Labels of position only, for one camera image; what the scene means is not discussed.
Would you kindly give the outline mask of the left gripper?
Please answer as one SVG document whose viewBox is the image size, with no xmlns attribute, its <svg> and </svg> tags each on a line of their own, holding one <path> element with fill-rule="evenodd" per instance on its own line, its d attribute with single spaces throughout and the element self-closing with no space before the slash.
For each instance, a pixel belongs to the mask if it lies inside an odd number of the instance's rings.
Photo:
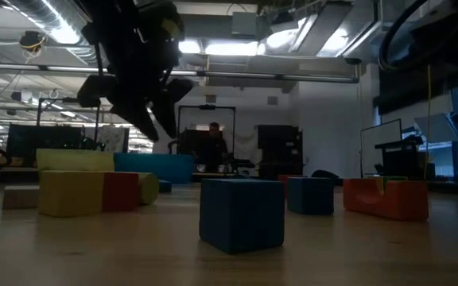
<svg viewBox="0 0 458 286">
<path fill-rule="evenodd" d="M 115 39 L 109 44 L 110 71 L 114 76 L 88 76 L 77 93 L 77 101 L 81 107 L 97 107 L 100 99 L 106 98 L 112 104 L 112 114 L 155 142 L 159 136 L 146 108 L 151 104 L 157 122 L 175 138 L 175 104 L 194 87 L 190 79 L 170 79 L 180 56 L 174 39 Z"/>
</svg>

